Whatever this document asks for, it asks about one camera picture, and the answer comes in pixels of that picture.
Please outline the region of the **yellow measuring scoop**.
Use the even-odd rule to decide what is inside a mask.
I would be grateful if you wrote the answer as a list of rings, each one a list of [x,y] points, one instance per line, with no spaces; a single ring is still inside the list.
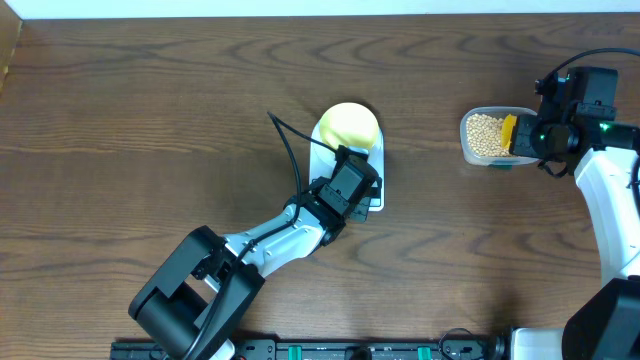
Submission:
[[[511,136],[513,129],[517,122],[517,116],[509,114],[504,118],[501,128],[501,146],[504,149],[509,149],[511,143]]]

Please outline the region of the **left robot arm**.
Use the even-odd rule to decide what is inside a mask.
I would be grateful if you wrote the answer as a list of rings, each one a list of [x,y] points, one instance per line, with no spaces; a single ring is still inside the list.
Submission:
[[[223,236],[207,226],[193,230],[142,287],[129,316],[168,358],[232,358],[230,337],[266,277],[381,207],[383,148],[340,147],[335,158],[330,177],[292,196],[275,218]]]

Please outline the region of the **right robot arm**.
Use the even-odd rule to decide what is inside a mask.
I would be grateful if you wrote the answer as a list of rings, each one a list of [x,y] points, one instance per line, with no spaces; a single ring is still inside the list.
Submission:
[[[586,201],[602,287],[561,329],[519,328],[513,359],[636,359],[639,356],[639,129],[616,121],[618,73],[573,67],[539,82],[534,115],[505,126],[510,154],[548,171],[563,164]]]

